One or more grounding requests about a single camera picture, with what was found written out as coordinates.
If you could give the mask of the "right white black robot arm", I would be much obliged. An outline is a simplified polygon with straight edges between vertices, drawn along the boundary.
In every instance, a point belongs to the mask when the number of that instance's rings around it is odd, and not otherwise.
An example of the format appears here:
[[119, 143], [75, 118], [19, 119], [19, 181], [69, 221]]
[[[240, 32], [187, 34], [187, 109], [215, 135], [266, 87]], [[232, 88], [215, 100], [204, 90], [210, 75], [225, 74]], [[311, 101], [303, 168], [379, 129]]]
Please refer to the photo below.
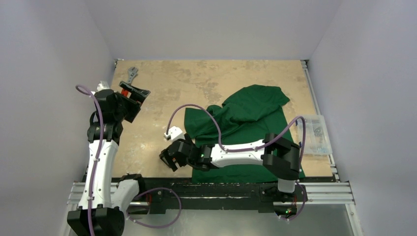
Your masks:
[[266, 134], [255, 142], [221, 146], [220, 144], [196, 146], [188, 135], [172, 140], [161, 151], [159, 158], [172, 171], [190, 166], [199, 171], [210, 171], [235, 165], [259, 165], [277, 178], [276, 193], [282, 200], [290, 199], [296, 192], [303, 148], [276, 134]]

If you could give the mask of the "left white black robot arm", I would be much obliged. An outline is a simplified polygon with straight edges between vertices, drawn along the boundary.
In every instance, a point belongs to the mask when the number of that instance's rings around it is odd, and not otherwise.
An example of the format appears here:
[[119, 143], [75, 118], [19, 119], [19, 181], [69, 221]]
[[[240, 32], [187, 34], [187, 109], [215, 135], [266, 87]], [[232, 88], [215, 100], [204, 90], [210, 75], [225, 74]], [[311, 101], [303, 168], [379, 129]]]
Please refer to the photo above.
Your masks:
[[140, 174], [124, 175], [111, 193], [114, 160], [119, 148], [123, 121], [133, 122], [150, 91], [126, 82], [122, 91], [101, 82], [95, 92], [83, 85], [76, 90], [93, 99], [96, 110], [87, 131], [89, 165], [81, 199], [76, 210], [69, 211], [67, 222], [78, 236], [120, 236], [128, 220], [132, 200], [141, 201], [147, 191]]

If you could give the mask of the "green t-shirt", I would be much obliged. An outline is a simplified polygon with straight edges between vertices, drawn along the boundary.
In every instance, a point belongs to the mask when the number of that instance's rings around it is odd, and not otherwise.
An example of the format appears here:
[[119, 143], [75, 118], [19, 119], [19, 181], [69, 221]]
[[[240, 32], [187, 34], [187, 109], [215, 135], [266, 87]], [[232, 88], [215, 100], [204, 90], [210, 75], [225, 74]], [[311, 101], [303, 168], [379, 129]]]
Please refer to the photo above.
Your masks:
[[[218, 143], [216, 120], [223, 145], [236, 145], [260, 140], [267, 133], [279, 134], [287, 125], [283, 106], [290, 99], [280, 87], [252, 85], [229, 96], [222, 105], [210, 105], [205, 111], [187, 108], [185, 131], [197, 146]], [[277, 178], [259, 165], [235, 165], [208, 172], [192, 171], [193, 183], [259, 183]]]

